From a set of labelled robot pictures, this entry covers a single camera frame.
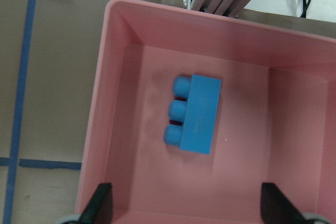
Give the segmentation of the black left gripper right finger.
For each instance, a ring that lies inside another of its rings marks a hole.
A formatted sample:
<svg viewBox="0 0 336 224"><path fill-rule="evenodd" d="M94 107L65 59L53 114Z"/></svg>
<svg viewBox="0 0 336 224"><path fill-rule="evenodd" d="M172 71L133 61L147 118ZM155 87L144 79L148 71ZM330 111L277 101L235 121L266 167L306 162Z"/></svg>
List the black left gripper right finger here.
<svg viewBox="0 0 336 224"><path fill-rule="evenodd" d="M263 223L306 223L307 220L274 183L262 183L260 215Z"/></svg>

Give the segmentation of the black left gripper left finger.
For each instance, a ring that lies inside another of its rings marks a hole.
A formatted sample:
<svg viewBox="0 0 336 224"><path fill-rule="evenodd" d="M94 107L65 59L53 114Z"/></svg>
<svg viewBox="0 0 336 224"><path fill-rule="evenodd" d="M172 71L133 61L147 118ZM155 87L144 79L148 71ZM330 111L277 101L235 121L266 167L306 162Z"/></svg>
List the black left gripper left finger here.
<svg viewBox="0 0 336 224"><path fill-rule="evenodd" d="M112 223L113 187L111 183L101 183L81 213L77 223Z"/></svg>

